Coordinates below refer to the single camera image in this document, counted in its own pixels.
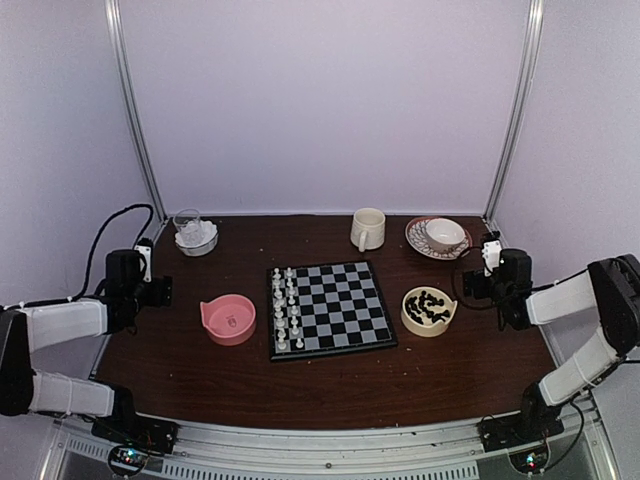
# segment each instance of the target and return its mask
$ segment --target clear glass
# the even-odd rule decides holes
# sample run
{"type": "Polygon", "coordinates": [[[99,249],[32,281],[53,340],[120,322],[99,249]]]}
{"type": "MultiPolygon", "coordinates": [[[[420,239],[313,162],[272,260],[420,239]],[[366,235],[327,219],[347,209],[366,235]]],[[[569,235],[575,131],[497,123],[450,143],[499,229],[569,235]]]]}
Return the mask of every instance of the clear glass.
{"type": "Polygon", "coordinates": [[[200,221],[200,212],[193,208],[182,210],[173,217],[173,224],[180,235],[183,246],[197,247],[202,244],[204,230],[200,221]]]}

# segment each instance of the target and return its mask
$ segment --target wooden table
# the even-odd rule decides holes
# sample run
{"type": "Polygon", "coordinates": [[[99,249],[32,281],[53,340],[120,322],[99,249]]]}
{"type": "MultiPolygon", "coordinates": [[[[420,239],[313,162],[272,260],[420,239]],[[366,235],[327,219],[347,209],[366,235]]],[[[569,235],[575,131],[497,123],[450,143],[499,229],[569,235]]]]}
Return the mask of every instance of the wooden table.
{"type": "MultiPolygon", "coordinates": [[[[349,217],[223,217],[220,242],[187,258],[161,236],[154,274],[171,275],[173,305],[147,308],[139,333],[112,337],[98,376],[133,391],[140,412],[243,427],[346,429],[409,426],[516,410],[522,391],[553,369],[540,333],[498,332],[494,311],[459,307],[449,330],[425,339],[400,320],[403,295],[431,285],[451,294],[451,262],[425,258],[404,238],[409,217],[389,217],[387,240],[364,255],[349,243],[349,217]],[[398,335],[397,348],[271,363],[266,270],[371,260],[398,335]],[[200,301],[225,293],[253,300],[257,329],[237,347],[209,340],[200,301]]],[[[457,218],[478,242],[475,217],[457,218]]],[[[477,253],[461,269],[477,268],[477,253]]]]}

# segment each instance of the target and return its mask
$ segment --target white mug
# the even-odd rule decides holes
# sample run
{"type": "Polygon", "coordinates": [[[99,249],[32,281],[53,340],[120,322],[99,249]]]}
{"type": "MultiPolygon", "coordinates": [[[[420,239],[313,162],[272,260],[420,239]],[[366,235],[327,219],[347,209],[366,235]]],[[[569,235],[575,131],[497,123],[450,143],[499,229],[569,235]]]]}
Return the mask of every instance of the white mug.
{"type": "Polygon", "coordinates": [[[384,243],[384,227],[386,217],[375,208],[361,208],[353,215],[351,226],[351,243],[360,252],[375,250],[384,243]]]}

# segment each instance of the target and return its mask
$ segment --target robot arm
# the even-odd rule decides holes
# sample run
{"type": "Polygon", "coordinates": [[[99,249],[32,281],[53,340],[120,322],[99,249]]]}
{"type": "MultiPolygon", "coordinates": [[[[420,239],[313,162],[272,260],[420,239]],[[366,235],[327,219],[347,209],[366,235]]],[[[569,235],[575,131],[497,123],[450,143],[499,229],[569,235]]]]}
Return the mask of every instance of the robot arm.
{"type": "MultiPolygon", "coordinates": [[[[489,240],[493,245],[495,239],[489,240]]],[[[481,422],[489,451],[562,432],[561,407],[602,382],[640,345],[640,263],[632,255],[593,262],[585,272],[532,293],[530,257],[504,249],[496,262],[496,250],[487,244],[483,254],[491,270],[465,273],[465,293],[492,298],[506,324],[521,330],[594,307],[600,317],[593,336],[570,359],[526,389],[519,414],[481,422]]]]}
{"type": "Polygon", "coordinates": [[[138,416],[126,388],[31,368],[30,355],[36,350],[134,327],[144,306],[170,305],[171,278],[151,277],[151,252],[148,241],[135,250],[111,252],[102,282],[104,295],[75,302],[35,302],[0,314],[0,414],[101,417],[93,429],[97,436],[119,442],[142,437],[145,446],[156,451],[172,449],[168,439],[175,438],[177,426],[138,416]]]}

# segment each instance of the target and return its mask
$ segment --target saucer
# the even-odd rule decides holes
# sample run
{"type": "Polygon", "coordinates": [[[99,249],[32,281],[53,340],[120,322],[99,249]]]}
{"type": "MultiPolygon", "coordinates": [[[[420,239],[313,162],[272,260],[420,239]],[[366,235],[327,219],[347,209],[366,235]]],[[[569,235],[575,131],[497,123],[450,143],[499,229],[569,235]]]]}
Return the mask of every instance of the saucer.
{"type": "Polygon", "coordinates": [[[405,229],[405,237],[407,242],[418,253],[421,253],[425,257],[433,258],[435,260],[455,260],[458,256],[468,247],[472,245],[471,235],[465,229],[465,239],[460,245],[454,247],[448,252],[440,253],[436,252],[427,242],[427,222],[438,217],[418,217],[414,218],[407,224],[405,229]]]}

